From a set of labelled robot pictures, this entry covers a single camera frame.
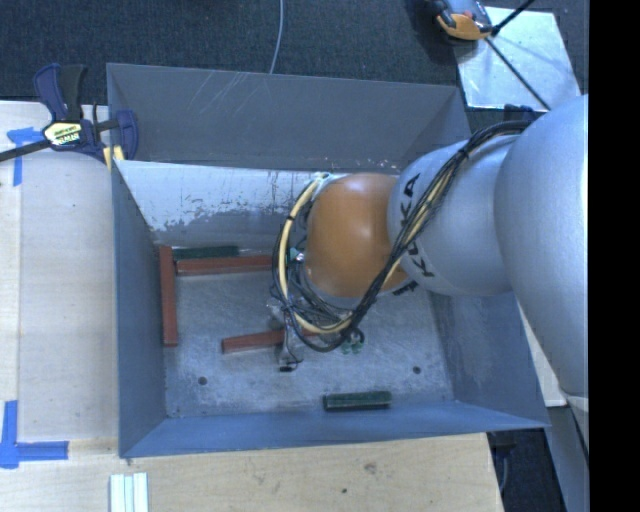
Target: black carpet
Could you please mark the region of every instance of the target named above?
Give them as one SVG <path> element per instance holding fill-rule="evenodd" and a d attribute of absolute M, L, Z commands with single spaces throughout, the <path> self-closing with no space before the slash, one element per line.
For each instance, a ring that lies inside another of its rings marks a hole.
<path fill-rule="evenodd" d="M 486 0 L 515 9 L 524 0 Z M 453 48 L 421 0 L 285 0 L 278 74 L 458 85 Z M 555 15 L 581 92 L 589 92 L 588 0 L 539 0 Z M 33 75 L 84 64 L 84 104 L 107 104 L 106 64 L 269 72 L 279 0 L 2 2 L 0 99 L 36 100 Z M 469 111 L 472 130 L 502 120 Z M 543 431 L 515 432 L 507 512 L 564 511 Z M 502 462 L 498 461 L 499 477 Z"/>

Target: wire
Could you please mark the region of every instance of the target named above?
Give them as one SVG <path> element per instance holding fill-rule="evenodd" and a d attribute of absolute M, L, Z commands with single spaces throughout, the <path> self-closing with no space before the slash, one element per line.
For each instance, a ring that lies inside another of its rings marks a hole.
<path fill-rule="evenodd" d="M 380 290 L 382 290 L 390 276 L 399 266 L 405 252 L 424 231 L 442 205 L 443 199 L 449 191 L 463 162 L 468 160 L 475 150 L 494 137 L 521 133 L 530 124 L 531 121 L 524 120 L 505 121 L 474 133 L 465 145 L 440 168 L 417 201 L 416 206 L 409 212 L 405 223 L 393 243 L 387 262 L 375 277 L 356 308 L 352 311 L 342 310 L 345 312 L 348 311 L 348 313 L 340 315 L 336 311 L 329 310 L 320 298 L 318 298 L 318 301 L 308 301 L 312 307 L 318 308 L 319 310 L 318 314 L 315 312 L 311 313 L 315 314 L 316 318 L 324 316 L 325 320 L 331 322 L 328 325 L 318 325 L 317 322 L 314 322 L 310 318 L 309 308 L 294 304 L 289 290 L 289 273 L 294 267 L 294 265 L 287 264 L 291 228 L 298 214 L 308 203 L 312 202 L 315 191 L 329 175 L 327 173 L 318 176 L 310 182 L 298 196 L 298 199 L 296 199 L 289 216 L 282 225 L 273 251 L 272 274 L 274 286 L 272 293 L 274 297 L 281 302 L 283 313 L 291 320 L 291 326 L 295 329 L 298 337 L 306 345 L 319 352 L 334 350 L 347 340 L 353 341 L 356 339 L 362 343 L 364 334 L 358 328 L 358 325 L 376 302 Z M 291 279 L 291 283 L 300 285 L 295 279 Z M 321 346 L 311 342 L 305 336 L 304 331 L 320 336 L 333 337 L 334 339 L 328 342 L 327 345 Z"/>
<path fill-rule="evenodd" d="M 524 85 L 529 90 L 529 92 L 533 94 L 533 96 L 540 102 L 540 104 L 547 110 L 551 110 L 551 107 L 549 106 L 549 104 L 540 97 L 540 95 L 535 91 L 535 89 L 531 86 L 531 84 L 525 80 L 525 78 L 518 72 L 518 70 L 513 66 L 513 64 L 511 64 L 511 62 L 509 62 L 509 60 L 504 56 L 504 54 L 500 50 L 498 50 L 498 47 L 495 45 L 495 43 L 493 43 L 493 41 L 491 41 L 491 39 L 488 37 L 485 39 L 485 41 L 489 46 L 491 46 L 493 51 L 496 52 L 496 55 L 500 57 L 500 60 L 502 60 L 502 62 L 504 62 L 507 65 L 507 67 L 513 72 L 513 74 L 516 75 L 518 80 L 522 82 L 522 85 Z"/>
<path fill-rule="evenodd" d="M 278 27 L 278 40 L 276 41 L 276 49 L 273 52 L 273 60 L 271 61 L 271 68 L 269 74 L 273 75 L 273 70 L 276 67 L 276 61 L 278 60 L 278 53 L 280 53 L 280 41 L 282 40 L 282 30 L 284 27 L 284 0 L 280 0 L 280 24 Z"/>

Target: white cable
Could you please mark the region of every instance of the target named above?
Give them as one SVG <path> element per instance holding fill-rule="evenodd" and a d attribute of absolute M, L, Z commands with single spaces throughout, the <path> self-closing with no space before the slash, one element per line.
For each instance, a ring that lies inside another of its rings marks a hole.
<path fill-rule="evenodd" d="M 271 69 L 269 74 L 273 75 L 273 70 L 276 67 L 276 60 L 278 60 L 278 53 L 280 52 L 280 41 L 282 40 L 282 28 L 284 25 L 284 0 L 280 0 L 280 26 L 278 27 L 278 40 L 276 42 L 276 49 L 273 52 L 273 60 L 271 61 Z"/>

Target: gray bin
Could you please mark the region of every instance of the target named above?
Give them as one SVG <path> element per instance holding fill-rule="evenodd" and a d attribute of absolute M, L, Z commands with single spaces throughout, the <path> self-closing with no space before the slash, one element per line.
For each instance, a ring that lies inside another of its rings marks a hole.
<path fill-rule="evenodd" d="M 280 373 L 272 349 L 220 348 L 267 328 L 269 272 L 179 277 L 178 346 L 162 344 L 159 245 L 270 254 L 313 172 L 399 174 L 467 138 L 457 89 L 134 65 L 110 65 L 108 85 L 112 111 L 140 125 L 136 159 L 112 173 L 122 457 L 548 425 L 511 293 L 381 297 L 362 352 L 306 351 Z M 388 408 L 322 407 L 374 390 Z"/>

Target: blue clamp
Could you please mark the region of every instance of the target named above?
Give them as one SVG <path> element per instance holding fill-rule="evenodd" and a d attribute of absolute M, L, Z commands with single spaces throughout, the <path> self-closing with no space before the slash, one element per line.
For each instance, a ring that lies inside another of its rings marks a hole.
<path fill-rule="evenodd" d="M 97 106 L 93 108 L 93 122 L 84 119 L 79 102 L 79 90 L 87 69 L 82 65 L 50 64 L 40 69 L 33 79 L 36 93 L 51 113 L 51 123 L 42 130 L 42 140 L 0 153 L 0 162 L 18 158 L 41 149 L 75 151 L 105 160 L 106 145 L 100 133 L 118 129 L 118 144 L 125 158 L 134 158 L 138 149 L 138 124 L 131 110 L 118 110 L 115 118 L 98 122 Z"/>

